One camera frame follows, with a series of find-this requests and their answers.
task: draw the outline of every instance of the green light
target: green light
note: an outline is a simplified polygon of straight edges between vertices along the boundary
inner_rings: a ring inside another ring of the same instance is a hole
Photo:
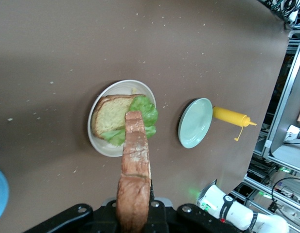
[[[270,195],[268,195],[268,194],[266,194],[266,193],[265,193],[263,196],[264,196],[265,198],[272,199],[272,196],[270,196]]]
[[[286,167],[281,167],[280,171],[283,171],[283,172],[286,172],[286,173],[290,173],[291,172],[291,169],[288,169]]]
[[[189,194],[189,198],[196,200],[199,196],[200,190],[196,189],[196,188],[188,188],[188,194]]]

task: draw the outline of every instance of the sandwich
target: sandwich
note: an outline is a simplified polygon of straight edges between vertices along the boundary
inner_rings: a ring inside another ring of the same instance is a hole
[[[156,133],[158,112],[144,95],[110,95],[98,102],[91,119],[93,134],[114,146],[125,141],[125,113],[141,111],[147,137]]]

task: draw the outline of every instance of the yellow mustard bottle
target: yellow mustard bottle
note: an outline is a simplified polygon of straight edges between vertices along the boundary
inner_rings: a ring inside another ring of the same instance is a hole
[[[248,125],[257,125],[256,123],[251,122],[250,117],[248,117],[247,115],[237,113],[225,108],[215,106],[213,107],[212,112],[212,116],[214,118],[242,127],[240,134],[237,138],[234,139],[235,141],[238,141],[244,127],[247,127]]]

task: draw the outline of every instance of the metal frame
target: metal frame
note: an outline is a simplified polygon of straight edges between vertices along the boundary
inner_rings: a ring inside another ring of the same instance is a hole
[[[244,202],[245,202],[245,203],[244,203],[244,206],[246,206],[246,207],[253,206],[253,207],[257,208],[259,211],[261,211],[261,213],[263,213],[263,214],[266,214],[266,215],[274,215],[274,213],[272,213],[271,211],[269,211],[269,210],[267,210],[266,208],[264,208],[264,207],[258,205],[258,204],[255,203],[254,201],[248,200],[248,199],[247,199],[246,197],[244,197],[242,194],[239,194],[238,192],[236,192],[236,191],[234,191],[234,190],[231,192],[231,194],[232,194],[233,196],[235,196],[236,198],[238,198],[238,199],[244,201]],[[295,232],[300,233],[300,230],[299,230],[298,228],[296,228],[295,226],[293,226],[293,225],[291,225],[291,224],[289,224],[289,223],[288,223],[288,225],[289,225],[290,230],[294,230]]]
[[[284,166],[286,168],[289,168],[291,170],[294,170],[294,171],[300,173],[300,167],[297,167],[297,166],[294,166],[294,165],[289,164],[287,162],[284,162],[284,161],[282,161],[280,159],[277,159],[277,158],[275,158],[273,156],[269,156],[267,159],[270,160],[270,161],[272,161],[272,162],[274,162],[274,163],[276,163],[276,164],[282,165],[282,166]]]
[[[300,35],[300,26],[293,27],[292,30],[289,32],[288,37],[291,38],[294,34]]]
[[[299,44],[300,44],[300,40],[297,39],[289,40],[286,54],[296,54]]]
[[[283,88],[283,94],[280,98],[280,101],[279,101],[278,107],[276,109],[272,124],[270,126],[270,133],[268,134],[268,136],[266,138],[266,143],[262,150],[262,157],[264,157],[264,158],[268,158],[268,156],[269,156],[269,151],[266,151],[266,148],[271,147],[271,143],[275,137],[276,130],[280,124],[281,116],[285,110],[285,106],[287,104],[287,101],[288,101],[288,98],[290,95],[290,91],[291,91],[294,81],[296,79],[299,67],[300,67],[300,43],[299,43],[299,46],[296,51],[296,56],[294,57],[291,68],[289,70],[287,80],[286,80],[285,86]]]
[[[248,185],[249,187],[252,187],[254,189],[258,189],[258,190],[263,191],[267,194],[270,194],[270,195],[272,194],[272,190],[269,187],[266,187],[265,185],[260,184],[259,182],[255,181],[255,180],[253,180],[253,179],[251,179],[247,176],[244,177],[243,183]],[[295,210],[300,211],[300,205],[297,202],[293,201],[292,199],[289,199],[289,198],[285,197],[282,194],[279,194],[277,192],[273,192],[273,198],[284,202],[287,206],[289,206],[289,207],[291,207]]]

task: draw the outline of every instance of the bread crust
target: bread crust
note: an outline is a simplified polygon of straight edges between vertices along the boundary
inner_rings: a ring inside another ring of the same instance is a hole
[[[123,233],[141,233],[147,222],[151,187],[149,147],[141,112],[126,113],[125,130],[116,215]]]
[[[107,101],[112,101],[116,98],[127,98],[127,99],[131,99],[131,98],[135,98],[137,96],[144,96],[143,94],[135,94],[135,95],[108,95],[108,96],[103,96],[99,99],[98,103],[96,104],[96,107],[92,113],[92,117],[91,117],[91,131],[92,133],[100,139],[103,139],[103,137],[96,131],[96,124],[97,124],[97,120],[98,120],[98,113],[99,110],[102,108],[102,106],[107,102]]]

